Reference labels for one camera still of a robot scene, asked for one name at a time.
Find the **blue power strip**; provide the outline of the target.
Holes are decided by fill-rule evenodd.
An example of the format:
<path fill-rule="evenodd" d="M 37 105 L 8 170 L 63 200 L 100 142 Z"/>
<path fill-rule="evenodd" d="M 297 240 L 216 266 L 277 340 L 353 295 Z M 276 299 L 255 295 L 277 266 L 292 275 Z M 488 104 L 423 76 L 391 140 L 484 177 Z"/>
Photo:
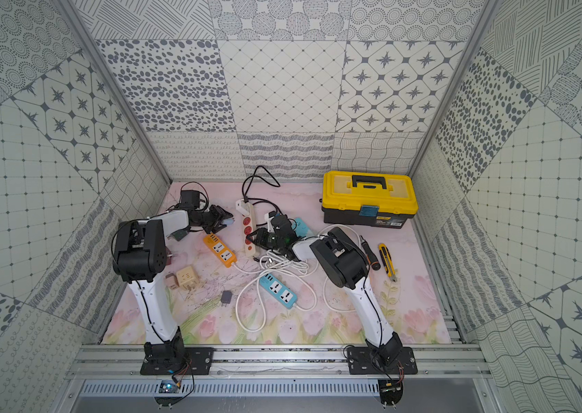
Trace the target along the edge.
<path fill-rule="evenodd" d="M 297 302 L 297 295 L 272 274 L 261 277 L 259 285 L 287 309 L 292 309 Z"/>

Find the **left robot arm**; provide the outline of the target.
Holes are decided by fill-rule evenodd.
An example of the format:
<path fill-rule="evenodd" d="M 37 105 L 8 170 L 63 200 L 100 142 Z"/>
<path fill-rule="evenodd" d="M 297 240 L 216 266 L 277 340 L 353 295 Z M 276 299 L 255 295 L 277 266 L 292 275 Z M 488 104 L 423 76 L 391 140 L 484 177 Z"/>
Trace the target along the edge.
<path fill-rule="evenodd" d="M 183 190 L 180 201 L 149 218 L 120 223 L 110 244 L 112 265 L 134 292 L 146 326 L 145 348 L 182 354 L 184 343 L 165 292 L 166 242 L 193 228 L 214 235 L 227 227 L 233 214 L 196 190 Z"/>

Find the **dark grey plug adapter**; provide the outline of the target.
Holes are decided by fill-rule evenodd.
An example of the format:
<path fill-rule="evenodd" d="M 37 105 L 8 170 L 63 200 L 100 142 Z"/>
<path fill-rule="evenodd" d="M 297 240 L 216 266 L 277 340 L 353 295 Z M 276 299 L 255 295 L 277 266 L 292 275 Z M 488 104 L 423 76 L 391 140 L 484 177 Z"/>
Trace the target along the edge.
<path fill-rule="evenodd" d="M 231 291 L 229 290 L 223 291 L 220 297 L 220 303 L 222 304 L 222 306 L 229 305 L 232 302 L 232 297 L 233 294 Z"/>

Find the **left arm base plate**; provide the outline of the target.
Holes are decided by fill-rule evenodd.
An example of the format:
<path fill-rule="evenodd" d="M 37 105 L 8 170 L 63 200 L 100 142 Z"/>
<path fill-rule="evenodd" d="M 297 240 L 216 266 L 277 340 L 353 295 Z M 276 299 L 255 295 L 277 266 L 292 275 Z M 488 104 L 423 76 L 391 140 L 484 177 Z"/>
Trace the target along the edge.
<path fill-rule="evenodd" d="M 144 376 L 181 375 L 192 373 L 195 376 L 207 376 L 213 363 L 215 348 L 186 348 L 182 356 L 170 356 L 163 353 L 146 351 L 145 359 L 139 373 Z"/>

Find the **green dragon cube socket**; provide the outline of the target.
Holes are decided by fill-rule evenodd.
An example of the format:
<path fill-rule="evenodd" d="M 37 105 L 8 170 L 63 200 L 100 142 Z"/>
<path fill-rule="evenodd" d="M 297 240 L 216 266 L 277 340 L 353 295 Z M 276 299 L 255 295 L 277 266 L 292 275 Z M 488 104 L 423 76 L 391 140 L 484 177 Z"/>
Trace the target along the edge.
<path fill-rule="evenodd" d="M 175 232 L 172 232 L 169 236 L 169 239 L 173 239 L 177 242 L 180 242 L 185 237 L 187 237 L 187 235 L 189 235 L 189 229 L 187 229 L 187 228 L 179 229 L 179 230 L 176 230 Z"/>

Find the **cream power strip red sockets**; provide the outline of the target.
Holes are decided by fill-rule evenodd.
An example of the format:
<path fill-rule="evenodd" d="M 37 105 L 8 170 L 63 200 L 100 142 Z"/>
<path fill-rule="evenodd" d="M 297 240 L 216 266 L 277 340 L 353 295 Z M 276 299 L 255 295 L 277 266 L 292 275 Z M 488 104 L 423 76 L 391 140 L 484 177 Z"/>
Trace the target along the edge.
<path fill-rule="evenodd" d="M 254 206 L 244 199 L 236 201 L 236 209 L 242 215 L 242 227 L 244 233 L 244 254 L 248 258 L 255 258 L 258 254 L 257 247 L 247 239 L 256 230 L 256 215 Z"/>

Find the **pink dual USB charger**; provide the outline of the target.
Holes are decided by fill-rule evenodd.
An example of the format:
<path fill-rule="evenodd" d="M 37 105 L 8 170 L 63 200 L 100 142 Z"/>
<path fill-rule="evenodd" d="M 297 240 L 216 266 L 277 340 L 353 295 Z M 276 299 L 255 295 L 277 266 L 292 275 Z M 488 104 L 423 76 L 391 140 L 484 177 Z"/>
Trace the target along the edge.
<path fill-rule="evenodd" d="M 178 284 L 178 280 L 175 274 L 168 274 L 165 275 L 165 285 L 170 289 L 170 290 L 176 290 L 177 288 L 179 288 L 179 284 Z"/>

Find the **teal power strip base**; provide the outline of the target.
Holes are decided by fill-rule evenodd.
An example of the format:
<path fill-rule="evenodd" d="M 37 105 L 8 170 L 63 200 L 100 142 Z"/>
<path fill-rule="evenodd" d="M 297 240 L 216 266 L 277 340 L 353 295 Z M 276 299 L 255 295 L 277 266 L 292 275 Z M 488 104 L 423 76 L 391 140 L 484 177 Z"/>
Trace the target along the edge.
<path fill-rule="evenodd" d="M 309 228 L 308 225 L 300 217 L 291 219 L 293 224 L 294 232 L 298 237 L 314 237 L 314 232 Z"/>

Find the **orange power strip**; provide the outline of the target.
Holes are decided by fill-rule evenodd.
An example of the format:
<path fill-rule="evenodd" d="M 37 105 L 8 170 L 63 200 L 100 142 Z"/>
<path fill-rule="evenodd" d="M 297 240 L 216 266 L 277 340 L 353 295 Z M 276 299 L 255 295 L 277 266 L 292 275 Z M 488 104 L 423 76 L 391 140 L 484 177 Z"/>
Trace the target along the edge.
<path fill-rule="evenodd" d="M 203 243 L 210 251 L 220 260 L 226 267 L 230 268 L 237 262 L 235 254 L 222 242 L 222 240 L 215 234 L 208 234 L 204 237 Z"/>

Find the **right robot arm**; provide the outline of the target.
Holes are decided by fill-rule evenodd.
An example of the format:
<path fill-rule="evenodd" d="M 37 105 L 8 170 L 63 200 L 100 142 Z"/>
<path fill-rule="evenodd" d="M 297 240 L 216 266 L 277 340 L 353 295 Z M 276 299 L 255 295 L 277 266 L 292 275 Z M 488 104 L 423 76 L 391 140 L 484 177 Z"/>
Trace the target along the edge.
<path fill-rule="evenodd" d="M 258 228 L 246 234 L 245 240 L 296 263 L 317 260 L 327 279 L 335 287 L 343 288 L 350 297 L 373 359 L 389 366 L 400 355 L 403 344 L 375 299 L 369 280 L 373 262 L 362 238 L 351 239 L 345 229 L 343 225 L 332 225 L 323 234 L 299 237 L 289 218 L 277 215 L 273 218 L 271 232 Z"/>

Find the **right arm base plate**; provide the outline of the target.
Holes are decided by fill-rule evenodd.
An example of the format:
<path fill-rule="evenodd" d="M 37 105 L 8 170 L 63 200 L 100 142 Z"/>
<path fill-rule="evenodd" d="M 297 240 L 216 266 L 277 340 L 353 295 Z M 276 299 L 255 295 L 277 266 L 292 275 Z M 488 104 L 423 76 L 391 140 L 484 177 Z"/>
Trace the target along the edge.
<path fill-rule="evenodd" d="M 418 373 L 416 357 L 410 347 L 402 347 L 390 361 L 386 361 L 369 347 L 347 345 L 342 352 L 351 375 L 388 374 L 392 376 L 401 373 L 410 375 Z"/>

